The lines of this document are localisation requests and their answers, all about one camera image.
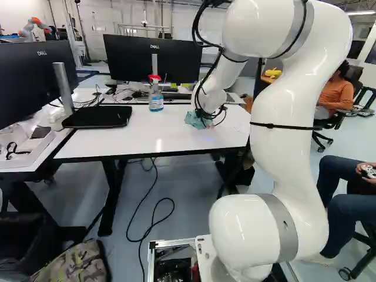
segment person's hand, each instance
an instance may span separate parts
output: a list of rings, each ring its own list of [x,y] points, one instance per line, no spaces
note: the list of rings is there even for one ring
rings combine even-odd
[[[369,166],[372,166],[372,167],[376,167],[376,163],[360,163],[357,165],[356,169],[355,169],[355,172],[358,173],[359,175],[362,175],[362,169],[361,169],[361,166],[363,165],[369,165]],[[366,177],[362,177],[362,179],[368,183],[371,183],[373,185],[376,185],[376,179],[369,179],[369,178],[366,178]]]
[[[359,175],[362,175],[362,168],[360,168],[360,167],[365,166],[365,165],[376,167],[376,163],[359,163],[359,164],[357,164],[355,172],[358,173]]]
[[[369,179],[369,178],[366,178],[366,177],[362,177],[362,179],[364,181],[367,181],[368,183],[371,183],[373,185],[376,185],[376,179]]]

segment computer monitor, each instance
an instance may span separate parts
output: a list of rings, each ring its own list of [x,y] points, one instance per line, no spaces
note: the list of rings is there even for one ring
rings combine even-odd
[[[152,54],[158,54],[158,74],[164,81],[199,80],[202,47],[193,41],[104,34],[111,78],[147,81],[152,74]]]
[[[63,62],[70,89],[78,86],[68,41],[0,44],[0,129],[60,97],[53,62]]]

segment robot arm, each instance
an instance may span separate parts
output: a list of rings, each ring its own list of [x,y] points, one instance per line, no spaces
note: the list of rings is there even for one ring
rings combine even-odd
[[[52,32],[52,29],[49,26],[45,25],[44,23],[41,22],[40,19],[33,16],[32,18],[28,20],[28,23],[24,26],[24,28],[18,32],[19,35],[21,37],[26,37],[28,42],[33,42],[34,38],[33,38],[32,30],[35,24],[38,26],[38,28],[44,29],[45,32],[49,32],[49,33]]]
[[[274,179],[272,194],[222,197],[209,214],[214,248],[237,281],[260,281],[273,263],[311,256],[326,244],[327,215],[310,169],[311,131],[303,127],[312,127],[318,96],[347,56],[351,39],[348,16],[321,1],[235,0],[227,10],[224,54],[279,56],[284,65],[251,114],[259,124],[251,125],[251,150]],[[224,103],[222,89],[244,64],[220,58],[198,93],[205,111]],[[266,123],[296,128],[269,129]]]
[[[228,49],[225,49],[223,53],[220,52],[218,56],[216,68],[202,84],[197,94],[201,108],[207,113],[215,112],[226,102],[227,95],[224,89],[234,84],[248,60],[248,57],[238,56]],[[196,85],[193,93],[196,93],[201,83],[202,81]],[[196,106],[194,95],[192,95],[192,105]]]

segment orange shirt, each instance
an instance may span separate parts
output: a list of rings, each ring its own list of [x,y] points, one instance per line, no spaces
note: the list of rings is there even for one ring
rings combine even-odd
[[[329,111],[330,116],[335,113],[336,109],[351,110],[354,99],[354,87],[347,80],[328,81],[325,84],[323,91],[318,98],[319,102],[330,103],[325,106]]]

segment camouflage bag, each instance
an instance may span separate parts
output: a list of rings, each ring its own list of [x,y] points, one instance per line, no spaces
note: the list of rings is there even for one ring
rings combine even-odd
[[[33,274],[29,282],[110,281],[101,241],[77,244]]]

